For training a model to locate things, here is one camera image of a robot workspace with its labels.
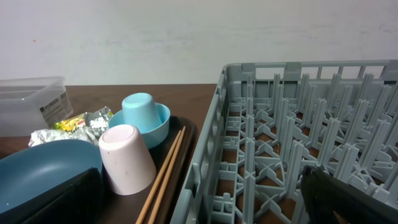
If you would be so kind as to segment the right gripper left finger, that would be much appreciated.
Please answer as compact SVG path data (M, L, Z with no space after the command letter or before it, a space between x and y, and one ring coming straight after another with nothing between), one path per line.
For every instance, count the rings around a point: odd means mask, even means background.
M103 201L103 179L90 168L1 213L1 223L95 223Z

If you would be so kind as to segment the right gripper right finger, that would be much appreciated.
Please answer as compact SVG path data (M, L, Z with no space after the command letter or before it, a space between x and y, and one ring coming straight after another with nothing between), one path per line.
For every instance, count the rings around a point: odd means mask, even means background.
M326 174L305 166L300 190L310 223L397 223L397 210Z

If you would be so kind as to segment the pink cup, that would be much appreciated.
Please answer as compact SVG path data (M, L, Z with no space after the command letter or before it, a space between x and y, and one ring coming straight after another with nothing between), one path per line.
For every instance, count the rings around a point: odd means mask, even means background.
M154 161L136 127L121 124L109 128L99 139L99 149L114 193L136 194L155 179Z

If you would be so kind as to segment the dark blue bowl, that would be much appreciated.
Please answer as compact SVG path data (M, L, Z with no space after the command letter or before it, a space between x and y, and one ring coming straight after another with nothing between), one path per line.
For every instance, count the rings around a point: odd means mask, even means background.
M39 144L1 159L1 212L90 169L102 171L100 150L82 140Z

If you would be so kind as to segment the light blue cup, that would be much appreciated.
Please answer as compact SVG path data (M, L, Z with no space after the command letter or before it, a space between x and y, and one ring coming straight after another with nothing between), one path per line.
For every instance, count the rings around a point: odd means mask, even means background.
M148 133L162 124L155 101L148 93L135 93L122 101L126 124L135 126L140 132Z

